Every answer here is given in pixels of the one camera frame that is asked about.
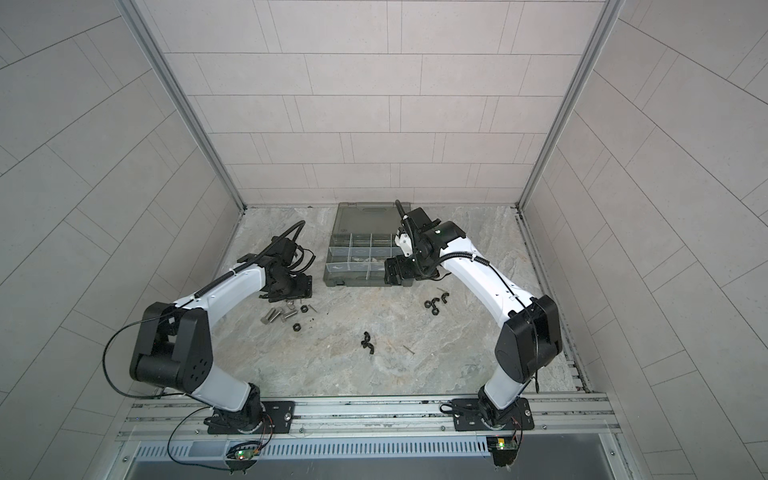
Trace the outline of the silver spacer cluster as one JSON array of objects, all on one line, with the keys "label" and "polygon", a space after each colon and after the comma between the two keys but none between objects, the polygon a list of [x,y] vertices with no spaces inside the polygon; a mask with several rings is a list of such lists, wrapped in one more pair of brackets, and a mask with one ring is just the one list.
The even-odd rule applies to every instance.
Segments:
[{"label": "silver spacer cluster", "polygon": [[287,321],[289,318],[297,315],[299,309],[293,300],[286,300],[283,304],[272,307],[264,314],[260,322],[264,325],[271,324],[277,320]]}]

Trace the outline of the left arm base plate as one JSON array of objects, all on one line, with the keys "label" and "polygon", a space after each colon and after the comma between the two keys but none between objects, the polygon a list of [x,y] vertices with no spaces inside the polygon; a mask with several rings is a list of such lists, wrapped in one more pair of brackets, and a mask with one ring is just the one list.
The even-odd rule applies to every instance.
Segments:
[{"label": "left arm base plate", "polygon": [[214,409],[204,420],[208,434],[249,435],[286,434],[296,404],[293,401],[262,401],[259,407],[246,404],[239,412]]}]

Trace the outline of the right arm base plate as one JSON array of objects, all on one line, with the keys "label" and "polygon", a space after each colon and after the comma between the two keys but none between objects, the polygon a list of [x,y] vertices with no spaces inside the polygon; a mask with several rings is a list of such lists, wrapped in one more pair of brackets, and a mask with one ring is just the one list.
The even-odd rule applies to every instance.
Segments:
[{"label": "right arm base plate", "polygon": [[455,398],[440,405],[440,412],[453,419],[458,432],[530,431],[535,428],[532,410],[526,398],[518,397],[503,410],[490,400]]}]

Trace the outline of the grey compartment organizer box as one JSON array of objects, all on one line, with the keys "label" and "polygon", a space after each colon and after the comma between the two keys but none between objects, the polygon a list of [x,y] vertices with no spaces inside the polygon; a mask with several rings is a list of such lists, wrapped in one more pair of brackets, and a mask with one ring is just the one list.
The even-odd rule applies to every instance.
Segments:
[{"label": "grey compartment organizer box", "polygon": [[402,253],[394,202],[341,202],[329,240],[323,281],[327,287],[387,287],[385,261]]}]

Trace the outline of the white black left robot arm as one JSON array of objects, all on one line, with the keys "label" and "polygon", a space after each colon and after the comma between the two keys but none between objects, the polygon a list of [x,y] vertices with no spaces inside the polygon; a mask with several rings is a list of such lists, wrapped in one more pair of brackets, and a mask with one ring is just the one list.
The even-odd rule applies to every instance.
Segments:
[{"label": "white black left robot arm", "polygon": [[241,257],[203,289],[172,304],[150,305],[137,334],[130,377],[210,406],[211,424],[255,430],[265,416],[260,390],[216,365],[211,329],[254,294],[270,303],[309,298],[312,277],[306,271],[314,259],[294,237],[274,237],[262,252]]}]

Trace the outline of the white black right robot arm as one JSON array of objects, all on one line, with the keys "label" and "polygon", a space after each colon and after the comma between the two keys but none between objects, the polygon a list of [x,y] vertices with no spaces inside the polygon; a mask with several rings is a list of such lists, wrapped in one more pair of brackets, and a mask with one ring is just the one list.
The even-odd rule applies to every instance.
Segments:
[{"label": "white black right robot arm", "polygon": [[395,208],[401,222],[395,243],[401,253],[385,261],[385,283],[438,281],[442,268],[481,301],[500,331],[494,347],[497,367],[478,392],[479,411],[494,427],[507,423],[526,386],[563,350],[556,303],[514,284],[454,222],[432,220],[421,208],[407,212],[400,201]]}]

